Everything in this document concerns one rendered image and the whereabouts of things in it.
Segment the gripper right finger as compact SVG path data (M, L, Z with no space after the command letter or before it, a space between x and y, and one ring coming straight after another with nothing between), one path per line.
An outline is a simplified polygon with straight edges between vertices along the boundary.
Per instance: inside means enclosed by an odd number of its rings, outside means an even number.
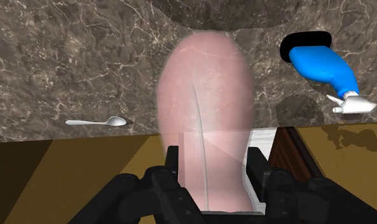
M247 150L246 173L269 224L377 224L377 210L334 181L298 181L289 171L270 167L261 150Z

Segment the blue spray bottle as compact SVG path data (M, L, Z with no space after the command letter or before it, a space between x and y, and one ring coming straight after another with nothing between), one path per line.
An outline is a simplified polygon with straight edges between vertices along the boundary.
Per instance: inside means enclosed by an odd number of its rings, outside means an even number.
M330 84L336 97L327 98L337 106L333 113L369 113L376 104L359 94L359 86L350 66L332 49L326 46L297 46L289 52L296 71L304 78Z

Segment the translucent pink vase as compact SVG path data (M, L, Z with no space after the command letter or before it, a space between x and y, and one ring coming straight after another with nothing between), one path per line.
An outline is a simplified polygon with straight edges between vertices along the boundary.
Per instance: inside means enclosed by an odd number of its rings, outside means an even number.
M179 149L179 183L202 211L251 211L243 159L254 123L249 64L233 38L196 32L172 51L157 88L164 146Z

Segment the silver spoon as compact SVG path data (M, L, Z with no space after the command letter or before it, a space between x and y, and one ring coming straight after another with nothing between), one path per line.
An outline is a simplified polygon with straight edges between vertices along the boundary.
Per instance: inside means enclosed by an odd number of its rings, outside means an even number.
M112 116L107 119L105 122L91 122L84 120L67 120L65 122L67 125L108 125L113 127L124 126L127 124L127 121L124 118L118 116Z

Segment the dark wooden cabinet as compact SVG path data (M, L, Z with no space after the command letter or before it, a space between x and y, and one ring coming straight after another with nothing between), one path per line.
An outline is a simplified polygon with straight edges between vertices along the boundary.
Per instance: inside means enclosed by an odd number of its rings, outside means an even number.
M312 154L295 127L278 127L268 159L272 167L283 168L301 182L323 177Z

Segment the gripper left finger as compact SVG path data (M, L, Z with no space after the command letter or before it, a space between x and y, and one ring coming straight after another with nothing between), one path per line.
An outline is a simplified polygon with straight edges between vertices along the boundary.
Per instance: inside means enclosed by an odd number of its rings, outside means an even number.
M67 224L139 224L153 215L156 224L206 224L178 177L179 148L170 146L164 165L142 178L123 173L108 182Z

